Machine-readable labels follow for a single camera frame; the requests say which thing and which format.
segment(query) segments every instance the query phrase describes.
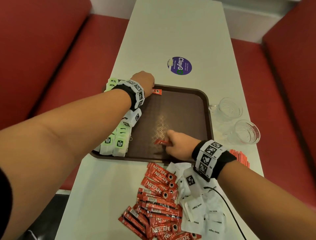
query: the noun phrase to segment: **brown tray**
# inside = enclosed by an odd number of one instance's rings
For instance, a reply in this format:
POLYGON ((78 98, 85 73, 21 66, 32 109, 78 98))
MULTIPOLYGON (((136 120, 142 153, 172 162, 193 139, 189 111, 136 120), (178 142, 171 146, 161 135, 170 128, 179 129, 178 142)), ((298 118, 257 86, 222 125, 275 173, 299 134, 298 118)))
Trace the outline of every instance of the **brown tray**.
POLYGON ((125 157, 103 156, 97 151, 92 151, 92 156, 128 161, 178 162, 166 154, 162 145, 154 145, 157 138, 164 139, 168 129, 200 140, 214 139, 209 101, 204 92, 165 85, 155 85, 155 88, 162 89, 162 95, 152 94, 140 107, 142 116, 132 128, 133 140, 129 142, 125 157))

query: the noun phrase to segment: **black cable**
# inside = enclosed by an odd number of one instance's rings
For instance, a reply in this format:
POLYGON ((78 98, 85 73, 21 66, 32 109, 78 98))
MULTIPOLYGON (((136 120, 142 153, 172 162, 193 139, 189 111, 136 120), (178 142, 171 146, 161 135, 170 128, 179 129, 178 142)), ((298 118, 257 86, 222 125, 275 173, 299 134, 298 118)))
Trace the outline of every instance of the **black cable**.
POLYGON ((237 223, 237 220, 236 220, 234 214, 232 213, 230 207, 228 206, 228 204, 227 204, 226 200, 223 198, 223 196, 222 196, 218 191, 216 191, 214 188, 212 188, 212 187, 204 187, 204 189, 212 189, 212 190, 214 190, 215 192, 217 192, 218 195, 221 196, 221 198, 222 198, 222 199, 224 200, 224 202, 226 203, 226 206, 228 207, 230 213, 232 214, 232 216, 233 216, 233 218, 234 218, 234 220, 235 220, 235 223, 237 224, 237 227, 239 228, 239 231, 241 232, 242 236, 244 237, 244 240, 247 240, 246 237, 245 237, 245 235, 244 235, 244 233, 242 232, 242 230, 241 230, 239 224, 237 223))

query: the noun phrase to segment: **table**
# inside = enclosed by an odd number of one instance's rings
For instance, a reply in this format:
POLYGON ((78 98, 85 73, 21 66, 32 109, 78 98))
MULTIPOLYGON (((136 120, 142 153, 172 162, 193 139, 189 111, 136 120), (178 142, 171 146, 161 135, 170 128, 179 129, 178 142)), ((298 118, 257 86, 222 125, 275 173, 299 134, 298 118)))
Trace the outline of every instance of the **table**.
MULTIPOLYGON (((137 0, 111 76, 129 79, 141 70, 152 73, 157 84, 202 90, 210 103, 233 97, 243 106, 242 118, 249 119, 221 2, 137 0), (173 57, 181 57, 184 63, 188 60, 192 71, 185 74, 175 69, 173 73, 167 66, 173 57)), ((263 175, 256 145, 231 146, 213 127, 215 140, 243 151, 251 169, 263 175)), ((56 240, 139 239, 117 219, 135 203, 146 165, 87 155, 56 240)), ((246 238, 257 239, 234 209, 233 213, 246 238)), ((228 210, 227 222, 226 238, 243 239, 228 210)))

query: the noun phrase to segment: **glass mug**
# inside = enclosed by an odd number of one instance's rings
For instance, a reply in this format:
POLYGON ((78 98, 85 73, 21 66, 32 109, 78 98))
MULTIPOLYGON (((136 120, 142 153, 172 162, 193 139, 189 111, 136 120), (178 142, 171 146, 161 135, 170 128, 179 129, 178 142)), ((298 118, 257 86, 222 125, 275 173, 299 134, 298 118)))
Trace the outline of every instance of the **glass mug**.
POLYGON ((256 144, 260 140, 258 127, 248 120, 239 120, 228 133, 223 134, 234 145, 256 144))
POLYGON ((229 122, 242 116, 242 106, 232 98, 223 98, 219 104, 209 105, 209 110, 218 122, 229 122))

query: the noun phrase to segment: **sleeve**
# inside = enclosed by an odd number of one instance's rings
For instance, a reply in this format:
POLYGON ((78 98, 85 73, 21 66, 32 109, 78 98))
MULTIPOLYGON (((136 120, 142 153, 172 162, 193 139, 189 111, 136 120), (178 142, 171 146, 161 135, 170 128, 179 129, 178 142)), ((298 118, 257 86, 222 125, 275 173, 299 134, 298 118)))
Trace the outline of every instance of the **sleeve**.
POLYGON ((0 239, 7 228, 11 211, 12 211, 12 189, 7 176, 0 169, 0 186, 1 186, 1 207, 0 207, 0 239))

